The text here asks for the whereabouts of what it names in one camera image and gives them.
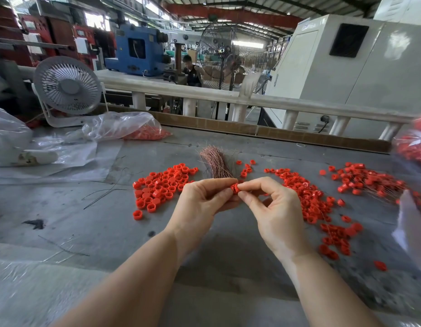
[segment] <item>blue machine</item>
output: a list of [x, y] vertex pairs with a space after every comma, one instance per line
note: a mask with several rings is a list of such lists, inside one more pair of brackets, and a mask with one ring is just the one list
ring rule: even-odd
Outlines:
[[162, 75], [165, 64], [171, 62], [162, 46], [162, 43], [168, 42], [168, 35], [158, 29], [122, 24], [116, 31], [115, 40], [117, 57], [104, 60], [109, 70], [154, 77]]

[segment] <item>industrial fan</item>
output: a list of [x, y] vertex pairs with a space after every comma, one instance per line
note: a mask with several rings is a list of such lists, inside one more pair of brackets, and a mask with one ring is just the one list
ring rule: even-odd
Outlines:
[[84, 115], [100, 103], [104, 86], [95, 73], [74, 58], [55, 56], [36, 67], [32, 84], [48, 124], [53, 127], [82, 125], [91, 116], [54, 117], [51, 108], [71, 115]]
[[205, 75], [203, 86], [227, 91], [239, 91], [247, 74], [261, 73], [254, 93], [259, 92], [269, 77], [271, 62], [263, 52], [236, 46], [236, 28], [211, 23], [203, 31], [198, 55]]

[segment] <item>white railing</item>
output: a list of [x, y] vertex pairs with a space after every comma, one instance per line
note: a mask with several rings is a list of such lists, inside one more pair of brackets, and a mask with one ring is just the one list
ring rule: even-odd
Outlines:
[[[32, 72], [30, 68], [20, 67], [20, 70], [22, 70], [23, 77], [30, 77], [30, 72]], [[343, 135], [351, 118], [387, 121], [388, 125], [379, 139], [391, 141], [404, 124], [410, 123], [418, 116], [407, 112], [387, 111], [359, 105], [315, 102], [261, 94], [253, 94], [249, 98], [240, 96], [239, 92], [175, 85], [162, 80], [154, 82], [138, 76], [114, 75], [111, 71], [96, 71], [96, 73], [107, 89], [132, 92], [133, 105], [139, 110], [146, 110], [145, 93], [184, 98], [183, 114], [192, 117], [195, 116], [196, 100], [231, 103], [238, 109], [246, 109], [249, 105], [284, 109], [286, 112], [282, 119], [282, 128], [286, 130], [294, 129], [299, 112], [309, 112], [337, 116], [329, 133], [334, 136]], [[244, 121], [245, 112], [237, 112], [236, 114], [244, 116], [236, 116], [238, 118], [232, 119], [233, 121]]]

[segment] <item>hand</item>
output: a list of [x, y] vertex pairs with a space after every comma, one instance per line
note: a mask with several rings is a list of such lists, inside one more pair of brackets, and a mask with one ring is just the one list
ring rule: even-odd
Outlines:
[[239, 205], [239, 198], [230, 188], [236, 182], [234, 178], [205, 179], [183, 187], [165, 229], [175, 237], [179, 264], [209, 231], [216, 213]]
[[[268, 176], [240, 183], [238, 188], [238, 197], [256, 217], [266, 245], [283, 265], [313, 251], [306, 239], [301, 203], [295, 191]], [[257, 196], [264, 193], [271, 197], [262, 202]]]

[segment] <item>metal workbench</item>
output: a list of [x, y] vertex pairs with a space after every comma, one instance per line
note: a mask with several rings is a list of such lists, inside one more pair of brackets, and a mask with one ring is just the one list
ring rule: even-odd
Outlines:
[[[31, 301], [33, 297], [42, 297], [48, 304], [36, 319], [44, 315], [45, 323], [57, 317], [145, 243], [151, 231], [159, 233], [164, 229], [178, 196], [155, 214], [145, 213], [145, 220], [135, 221], [131, 215], [136, 209], [132, 182], [151, 171], [160, 172], [181, 162], [200, 169], [195, 180], [206, 178], [206, 166], [198, 151], [209, 144], [223, 147], [234, 160], [255, 159], [257, 165], [248, 179], [264, 176], [264, 168], [290, 168], [325, 194], [344, 196], [346, 206], [333, 209], [333, 223], [342, 225], [339, 214], [346, 214], [359, 221], [365, 230], [351, 241], [350, 257], [341, 256], [330, 264], [370, 308], [421, 318], [421, 272], [391, 236], [398, 216], [397, 206], [368, 196], [339, 195], [337, 183], [319, 175], [319, 170], [328, 165], [341, 167], [350, 161], [411, 181], [411, 176], [391, 156], [208, 131], [167, 129], [173, 135], [161, 141], [125, 141], [104, 182], [0, 186], [0, 266], [4, 269], [6, 264], [2, 262], [9, 261], [43, 261], [37, 265], [39, 273], [32, 273], [30, 286], [19, 292], [15, 290], [16, 294], [30, 296]], [[113, 191], [83, 209], [104, 192], [82, 200], [83, 197], [111, 188], [115, 183], [115, 188], [128, 190]], [[45, 220], [45, 229], [33, 230], [21, 224], [38, 218]], [[319, 227], [306, 225], [306, 230], [310, 241], [319, 245], [324, 236]], [[38, 235], [58, 244], [69, 241], [65, 245], [72, 244], [73, 252], [89, 256], [57, 254], [60, 250]], [[385, 262], [389, 270], [378, 271], [374, 260]], [[46, 284], [54, 286], [50, 291], [39, 291]], [[62, 297], [48, 298], [58, 293]], [[260, 237], [250, 210], [241, 205], [216, 216], [199, 249], [181, 266], [161, 325], [306, 326], [299, 303], [293, 299], [296, 293], [289, 277]], [[1, 322], [17, 319], [18, 315], [11, 313], [22, 304], [16, 301], [9, 298], [6, 305], [10, 307], [2, 307], [1, 314], [6, 317]], [[26, 308], [20, 314], [34, 313]], [[393, 316], [379, 314], [382, 319], [395, 321]]]

